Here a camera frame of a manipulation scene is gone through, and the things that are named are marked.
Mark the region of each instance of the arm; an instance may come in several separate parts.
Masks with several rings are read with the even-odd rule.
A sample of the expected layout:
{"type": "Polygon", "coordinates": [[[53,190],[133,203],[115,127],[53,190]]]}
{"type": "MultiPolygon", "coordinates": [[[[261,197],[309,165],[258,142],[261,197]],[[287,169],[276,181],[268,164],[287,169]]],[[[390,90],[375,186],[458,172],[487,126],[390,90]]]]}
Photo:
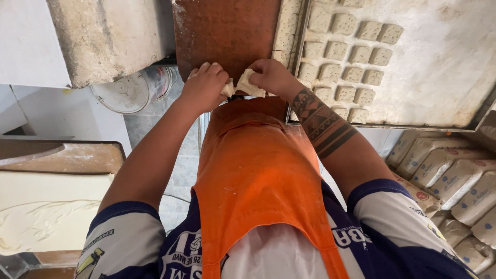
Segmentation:
{"type": "Polygon", "coordinates": [[[325,169],[345,200],[357,186],[374,179],[394,179],[371,144],[301,84],[278,61],[258,60],[250,83],[291,104],[325,169]]]}
{"type": "Polygon", "coordinates": [[[123,201],[144,202],[158,210],[179,148],[194,121],[226,100],[220,91],[229,75],[219,64],[191,72],[181,96],[124,162],[100,208],[123,201]]]}

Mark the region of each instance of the hand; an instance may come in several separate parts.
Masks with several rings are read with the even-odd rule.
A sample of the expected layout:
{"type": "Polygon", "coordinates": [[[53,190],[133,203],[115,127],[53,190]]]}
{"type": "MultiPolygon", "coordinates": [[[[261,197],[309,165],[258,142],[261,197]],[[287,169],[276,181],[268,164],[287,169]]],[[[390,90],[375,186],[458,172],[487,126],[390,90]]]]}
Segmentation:
{"type": "Polygon", "coordinates": [[[248,68],[254,70],[249,82],[291,103],[296,94],[306,88],[279,61],[260,59],[248,68]]]}
{"type": "Polygon", "coordinates": [[[199,115],[211,112],[227,99],[220,91],[229,81],[229,74],[218,63],[205,62],[189,74],[178,100],[188,104],[199,115]]]}

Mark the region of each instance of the orange apron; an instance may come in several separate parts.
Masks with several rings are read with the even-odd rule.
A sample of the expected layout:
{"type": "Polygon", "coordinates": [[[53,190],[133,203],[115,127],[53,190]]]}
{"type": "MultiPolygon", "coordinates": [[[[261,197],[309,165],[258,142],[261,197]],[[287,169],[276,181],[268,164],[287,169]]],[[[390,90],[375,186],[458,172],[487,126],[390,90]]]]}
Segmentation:
{"type": "Polygon", "coordinates": [[[251,229],[286,223],[320,251],[331,279],[348,279],[327,221],[316,153],[301,126],[286,126],[278,97],[215,109],[197,182],[202,279],[220,279],[220,262],[251,229]]]}

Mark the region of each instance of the jersey sleeve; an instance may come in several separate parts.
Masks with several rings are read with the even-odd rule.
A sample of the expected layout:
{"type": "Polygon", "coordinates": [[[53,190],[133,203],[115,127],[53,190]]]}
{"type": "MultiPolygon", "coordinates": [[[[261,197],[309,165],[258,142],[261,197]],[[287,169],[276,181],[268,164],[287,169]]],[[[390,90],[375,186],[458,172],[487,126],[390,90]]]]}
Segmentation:
{"type": "Polygon", "coordinates": [[[425,247],[455,255],[433,222],[396,181],[376,179],[355,188],[348,198],[348,211],[398,247],[425,247]]]}
{"type": "Polygon", "coordinates": [[[75,278],[157,278],[165,236],[152,206],[142,202],[113,204],[91,222],[75,278]]]}

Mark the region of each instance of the bucket lid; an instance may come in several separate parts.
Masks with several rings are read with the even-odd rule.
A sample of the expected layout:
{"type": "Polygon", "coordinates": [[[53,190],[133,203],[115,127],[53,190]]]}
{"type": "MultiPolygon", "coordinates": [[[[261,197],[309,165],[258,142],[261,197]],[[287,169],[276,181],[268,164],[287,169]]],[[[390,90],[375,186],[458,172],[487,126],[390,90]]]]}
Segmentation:
{"type": "Polygon", "coordinates": [[[93,84],[91,91],[104,106],[124,114],[142,110],[150,99],[148,85],[139,72],[115,82],[93,84]]]}

